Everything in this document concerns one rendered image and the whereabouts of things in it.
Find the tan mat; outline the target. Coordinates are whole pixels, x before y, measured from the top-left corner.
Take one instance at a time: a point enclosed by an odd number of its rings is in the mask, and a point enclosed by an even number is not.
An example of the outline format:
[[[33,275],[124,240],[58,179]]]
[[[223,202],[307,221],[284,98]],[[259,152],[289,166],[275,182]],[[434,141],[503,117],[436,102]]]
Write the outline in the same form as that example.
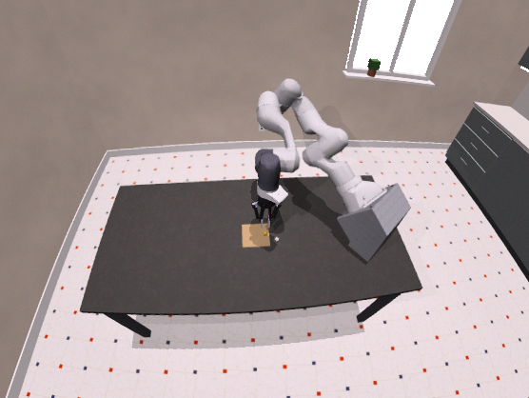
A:
[[[264,231],[266,235],[264,236]],[[270,247],[268,224],[242,225],[243,248]]]

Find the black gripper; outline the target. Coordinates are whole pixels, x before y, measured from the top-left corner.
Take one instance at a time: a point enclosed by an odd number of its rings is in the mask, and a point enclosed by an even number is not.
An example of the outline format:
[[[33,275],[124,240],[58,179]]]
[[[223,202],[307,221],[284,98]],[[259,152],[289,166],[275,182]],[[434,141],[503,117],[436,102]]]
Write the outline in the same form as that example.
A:
[[[264,203],[264,204],[262,204],[262,203]],[[264,198],[260,197],[259,195],[258,195],[257,202],[252,202],[252,207],[254,208],[256,219],[260,219],[261,229],[263,228],[263,217],[264,217],[265,209],[268,209],[268,222],[267,222],[267,224],[268,224],[269,228],[270,228],[270,223],[271,223],[272,218],[276,218],[276,215],[278,213],[278,210],[279,210],[281,204],[280,205],[276,204],[276,206],[275,206],[275,208],[273,210],[273,213],[271,214],[271,208],[275,205],[275,203],[273,203],[273,204],[272,203],[273,202],[271,202],[271,201],[269,201],[267,199],[264,199]],[[258,205],[261,207],[260,214],[258,213],[258,210],[256,210]],[[262,208],[263,208],[263,210],[262,210]]]

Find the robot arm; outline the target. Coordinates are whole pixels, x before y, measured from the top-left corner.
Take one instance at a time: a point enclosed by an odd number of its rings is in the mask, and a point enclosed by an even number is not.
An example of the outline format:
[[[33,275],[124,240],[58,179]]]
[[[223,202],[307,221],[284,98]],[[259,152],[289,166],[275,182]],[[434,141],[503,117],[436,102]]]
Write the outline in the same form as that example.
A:
[[[347,163],[335,162],[331,158],[348,145],[346,132],[328,126],[313,104],[303,96],[298,82],[285,79],[275,92],[263,92],[257,104],[259,124],[264,129],[280,134],[285,145],[285,149],[260,149],[255,155],[255,170],[259,178],[257,193],[260,197],[280,205],[288,197],[288,193],[279,184],[281,172],[293,173],[300,166],[300,156],[291,127],[282,116],[289,107],[293,108],[302,130],[319,137],[303,151],[304,162],[309,166],[319,167],[329,176],[348,213],[366,208],[387,192],[386,188],[381,188],[375,182],[363,181]],[[264,154],[265,152],[268,154]]]

